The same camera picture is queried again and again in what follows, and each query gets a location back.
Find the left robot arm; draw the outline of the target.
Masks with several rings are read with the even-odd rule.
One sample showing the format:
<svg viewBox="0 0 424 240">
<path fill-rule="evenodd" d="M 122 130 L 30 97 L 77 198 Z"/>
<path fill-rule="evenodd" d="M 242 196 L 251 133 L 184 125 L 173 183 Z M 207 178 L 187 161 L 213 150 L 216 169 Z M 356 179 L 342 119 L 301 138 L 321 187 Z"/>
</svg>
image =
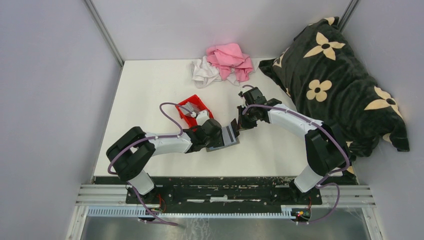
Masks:
<svg viewBox="0 0 424 240">
<path fill-rule="evenodd" d="M 149 204 L 158 195 L 155 183 L 144 170 L 150 158 L 171 153 L 188 154 L 223 145 L 223 128 L 215 119 L 179 133 L 155 134 L 135 126 L 106 151 L 110 161 L 107 171 L 131 185 L 138 197 Z"/>
</svg>

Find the red plastic bin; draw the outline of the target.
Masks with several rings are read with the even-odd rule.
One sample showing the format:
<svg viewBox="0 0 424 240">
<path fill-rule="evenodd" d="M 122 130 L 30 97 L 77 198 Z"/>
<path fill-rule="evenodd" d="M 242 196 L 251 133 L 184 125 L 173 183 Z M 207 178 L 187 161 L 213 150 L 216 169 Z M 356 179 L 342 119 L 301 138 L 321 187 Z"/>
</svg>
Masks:
<svg viewBox="0 0 424 240">
<path fill-rule="evenodd" d="M 180 118 L 187 123 L 189 128 L 197 126 L 198 119 L 200 124 L 203 124 L 207 117 L 209 119 L 214 118 L 212 112 L 196 94 L 178 103 L 175 108 L 177 109 Z"/>
</svg>

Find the grey card holder wallet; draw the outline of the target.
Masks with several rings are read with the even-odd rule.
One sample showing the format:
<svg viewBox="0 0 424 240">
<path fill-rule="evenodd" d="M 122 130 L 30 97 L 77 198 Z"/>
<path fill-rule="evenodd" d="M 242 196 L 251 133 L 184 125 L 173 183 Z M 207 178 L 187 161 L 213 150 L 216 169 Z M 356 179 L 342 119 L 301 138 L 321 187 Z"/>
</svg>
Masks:
<svg viewBox="0 0 424 240">
<path fill-rule="evenodd" d="M 212 152 L 212 151 L 217 151 L 217 150 L 221 150 L 230 146 L 234 146 L 240 143 L 240 141 L 238 140 L 238 137 L 235 135 L 233 128 L 228 125 L 226 127 L 222 127 L 221 128 L 222 133 L 222 141 L 221 143 L 219 143 L 216 146 L 212 146 L 212 147 L 208 147 L 206 149 L 207 152 Z"/>
</svg>

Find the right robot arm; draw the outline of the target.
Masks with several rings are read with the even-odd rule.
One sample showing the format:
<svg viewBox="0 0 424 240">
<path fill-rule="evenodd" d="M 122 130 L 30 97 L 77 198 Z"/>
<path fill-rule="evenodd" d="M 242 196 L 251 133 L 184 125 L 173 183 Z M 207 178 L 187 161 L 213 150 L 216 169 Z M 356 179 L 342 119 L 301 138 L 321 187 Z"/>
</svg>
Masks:
<svg viewBox="0 0 424 240">
<path fill-rule="evenodd" d="M 266 99 L 258 87 L 243 86 L 238 95 L 243 101 L 238 106 L 240 129 L 252 129 L 258 121 L 263 121 L 305 141 L 307 166 L 292 181 L 288 191 L 293 203 L 302 204 L 309 198 L 311 189 L 350 166 L 349 150 L 336 123 L 305 116 L 278 99 Z"/>
</svg>

